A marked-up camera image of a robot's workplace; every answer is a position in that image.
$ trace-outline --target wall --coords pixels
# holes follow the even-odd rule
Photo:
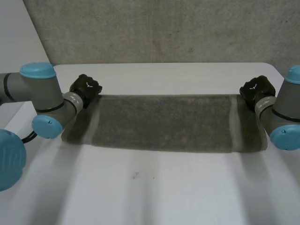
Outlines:
[[[48,61],[22,0],[0,0],[0,74],[18,72],[33,61]],[[22,103],[0,107],[0,128],[4,128]]]
[[[24,0],[54,64],[300,64],[299,0]]]

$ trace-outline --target gray concrete wall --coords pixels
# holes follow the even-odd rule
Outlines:
[[[300,0],[24,0],[54,64],[300,64]]]

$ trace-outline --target blue joint cap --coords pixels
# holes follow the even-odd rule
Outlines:
[[[22,140],[0,129],[0,191],[11,188],[20,179],[25,164],[26,150]]]
[[[300,84],[300,65],[291,67],[285,80],[290,83]]]
[[[22,76],[34,79],[48,79],[56,76],[56,72],[49,62],[32,62],[20,68]]]
[[[290,124],[278,127],[272,131],[270,139],[279,149],[300,149],[300,125]]]
[[[32,128],[37,135],[43,138],[55,138],[61,134],[62,125],[53,117],[47,115],[37,115],[32,120]]]

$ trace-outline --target gray robot arm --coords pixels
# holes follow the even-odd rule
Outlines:
[[[300,149],[300,66],[289,70],[277,97],[264,76],[245,83],[240,94],[277,148]]]
[[[0,74],[0,103],[31,101],[37,112],[32,128],[44,138],[57,137],[101,90],[98,82],[80,75],[70,92],[62,94],[54,68],[46,62],[26,64],[20,73]]]

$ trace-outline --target fabric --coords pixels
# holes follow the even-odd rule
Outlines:
[[[255,152],[267,146],[264,129],[239,95],[100,96],[62,140],[179,152]]]

